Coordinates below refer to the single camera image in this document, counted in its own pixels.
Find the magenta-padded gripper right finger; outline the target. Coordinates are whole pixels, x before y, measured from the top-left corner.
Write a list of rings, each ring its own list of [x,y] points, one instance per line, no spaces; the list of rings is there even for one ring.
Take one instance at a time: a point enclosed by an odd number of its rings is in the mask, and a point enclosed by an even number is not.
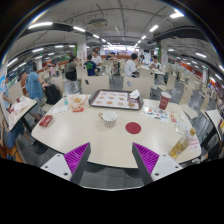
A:
[[[144,185],[182,169],[169,155],[159,155],[138,143],[132,144],[132,154]]]

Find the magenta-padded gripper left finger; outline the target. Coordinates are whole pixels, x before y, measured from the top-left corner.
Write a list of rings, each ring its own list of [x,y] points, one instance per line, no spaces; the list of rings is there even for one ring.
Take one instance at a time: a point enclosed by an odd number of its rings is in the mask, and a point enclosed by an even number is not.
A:
[[[41,168],[72,183],[79,184],[90,153],[90,143],[85,143],[66,154],[55,154]]]

